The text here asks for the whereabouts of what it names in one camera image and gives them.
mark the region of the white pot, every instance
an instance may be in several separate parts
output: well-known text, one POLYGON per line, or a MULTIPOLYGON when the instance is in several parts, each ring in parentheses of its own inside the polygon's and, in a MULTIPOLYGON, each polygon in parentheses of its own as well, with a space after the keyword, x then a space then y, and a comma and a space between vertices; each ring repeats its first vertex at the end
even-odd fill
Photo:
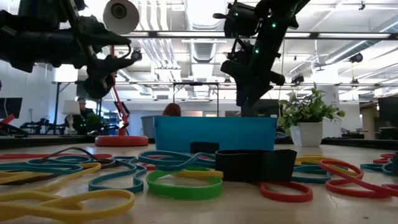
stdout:
POLYGON ((318 147, 322 142, 323 125, 319 123, 298 123, 290 132, 295 146, 318 147))

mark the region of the table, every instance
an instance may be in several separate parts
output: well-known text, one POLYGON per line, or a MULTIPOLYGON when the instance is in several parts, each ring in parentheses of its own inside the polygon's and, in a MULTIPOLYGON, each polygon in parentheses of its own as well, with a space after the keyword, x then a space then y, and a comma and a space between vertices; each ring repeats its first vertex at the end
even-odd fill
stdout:
MULTIPOLYGON (((70 146, 83 147, 91 153, 110 153, 117 156, 138 155, 142 151, 155 149, 154 145, 147 147, 94 147, 93 144, 76 144, 70 146)), ((25 148, 2 150, 5 153, 50 153, 70 146, 49 146, 40 148, 25 148)), ((372 163, 380 154, 391 153, 392 151, 363 149, 354 147, 327 146, 322 145, 319 148, 296 148, 293 145, 276 145, 276 149, 294 149, 298 155, 316 154, 331 156, 356 166, 361 163, 372 163)), ((79 179, 68 182, 63 188, 54 190, 53 194, 67 196, 86 192, 88 181, 101 174, 115 172, 123 169, 110 168, 98 171, 94 174, 88 174, 79 179)), ((364 180, 375 184, 398 184, 398 177, 387 177, 380 173, 365 172, 364 180)), ((169 177, 160 180, 162 183, 169 184, 188 184, 203 185, 199 180, 177 179, 169 177)), ((0 191, 14 191, 29 189, 31 187, 44 184, 36 183, 28 186, 8 187, 0 186, 0 191)), ((104 182, 103 185, 110 187, 128 187, 132 184, 132 177, 121 177, 113 181, 104 182)), ((324 185, 310 185, 313 189, 314 199, 307 203, 284 203, 276 202, 264 198, 260 195, 256 186, 224 182, 223 194, 220 198, 204 201, 183 201, 172 198, 160 197, 147 192, 147 186, 144 192, 136 194, 136 202, 133 208, 124 215, 110 218, 107 220, 95 221, 91 223, 135 223, 135 224, 294 224, 294 223, 396 223, 398 212, 398 198, 393 199, 366 199, 353 198, 344 195, 338 195, 328 192, 324 185)), ((281 192, 290 192, 290 189, 281 189, 273 187, 281 192)), ((107 199, 88 201, 89 208, 96 209, 107 205, 117 203, 107 199)), ((4 223, 55 223, 53 220, 24 217, 17 220, 11 220, 4 223)))

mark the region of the red round base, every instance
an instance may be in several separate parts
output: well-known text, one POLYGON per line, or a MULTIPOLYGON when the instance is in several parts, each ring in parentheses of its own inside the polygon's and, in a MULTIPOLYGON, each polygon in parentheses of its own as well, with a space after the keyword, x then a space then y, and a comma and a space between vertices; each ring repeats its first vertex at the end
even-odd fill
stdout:
POLYGON ((147 136, 97 136, 95 146, 147 146, 147 136))

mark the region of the green rubber band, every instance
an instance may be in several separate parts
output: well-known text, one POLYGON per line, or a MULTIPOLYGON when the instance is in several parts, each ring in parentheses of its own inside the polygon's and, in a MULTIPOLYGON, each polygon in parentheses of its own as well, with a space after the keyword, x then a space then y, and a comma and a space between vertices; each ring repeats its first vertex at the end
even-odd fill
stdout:
MULTIPOLYGON (((202 167, 189 167, 189 170, 208 171, 202 167)), ((163 195, 180 200, 206 200, 216 198, 221 195, 223 181, 219 177, 207 177, 206 180, 211 184, 204 187, 174 186, 166 184, 156 184, 156 180, 176 171, 156 170, 147 175, 146 180, 149 191, 153 194, 163 195)))

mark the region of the blue bin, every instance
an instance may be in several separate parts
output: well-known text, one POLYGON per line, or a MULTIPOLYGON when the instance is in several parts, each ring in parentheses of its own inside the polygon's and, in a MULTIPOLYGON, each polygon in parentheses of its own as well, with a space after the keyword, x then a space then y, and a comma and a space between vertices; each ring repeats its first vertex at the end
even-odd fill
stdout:
POLYGON ((218 142, 220 149, 274 150, 276 118, 155 117, 156 149, 190 152, 191 142, 218 142))

